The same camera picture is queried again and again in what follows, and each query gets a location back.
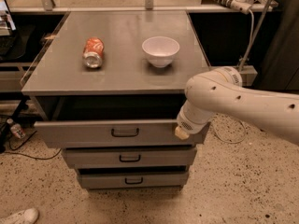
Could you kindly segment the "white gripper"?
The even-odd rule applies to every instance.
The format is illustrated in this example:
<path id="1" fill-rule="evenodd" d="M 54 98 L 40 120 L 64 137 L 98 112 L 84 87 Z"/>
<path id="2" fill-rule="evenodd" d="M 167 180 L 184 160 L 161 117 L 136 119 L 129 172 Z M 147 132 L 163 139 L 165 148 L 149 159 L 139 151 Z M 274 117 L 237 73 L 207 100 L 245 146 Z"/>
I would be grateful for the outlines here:
<path id="1" fill-rule="evenodd" d="M 178 126 L 175 129 L 175 136 L 186 140 L 190 134 L 199 133 L 208 123 L 211 113 L 198 108 L 190 109 L 182 107 L 178 113 Z"/>

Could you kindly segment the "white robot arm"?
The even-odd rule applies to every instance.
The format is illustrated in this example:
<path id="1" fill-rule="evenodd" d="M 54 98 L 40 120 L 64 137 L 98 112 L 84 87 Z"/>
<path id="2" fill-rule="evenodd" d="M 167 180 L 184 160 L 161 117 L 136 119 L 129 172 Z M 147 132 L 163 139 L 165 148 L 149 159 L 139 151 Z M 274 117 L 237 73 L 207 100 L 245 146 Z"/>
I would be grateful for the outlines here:
<path id="1" fill-rule="evenodd" d="M 199 133 L 214 114 L 221 113 L 299 144 L 299 95 L 246 89 L 233 67 L 191 77 L 185 96 L 175 129 L 175 136 L 182 140 Z"/>

